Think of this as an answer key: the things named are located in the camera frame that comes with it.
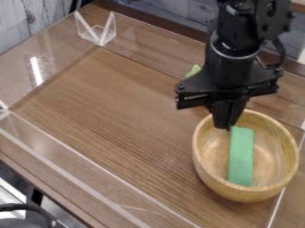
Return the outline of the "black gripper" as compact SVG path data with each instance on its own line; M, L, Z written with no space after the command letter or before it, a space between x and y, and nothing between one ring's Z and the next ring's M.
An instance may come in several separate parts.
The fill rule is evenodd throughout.
M258 57L264 42L270 42L278 51L275 63L263 63ZM212 32L204 53L199 71L175 85L176 108L204 106L211 110L214 126L230 129L243 113L248 98L278 90L284 47L274 36L259 40L254 50L236 51Z

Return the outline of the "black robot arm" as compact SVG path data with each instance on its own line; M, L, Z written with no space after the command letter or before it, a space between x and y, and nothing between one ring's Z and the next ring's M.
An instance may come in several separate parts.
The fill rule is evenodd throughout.
M175 85L176 108L205 107L216 128L230 129L250 98L278 91L290 29L290 0L216 0L216 24L200 70Z

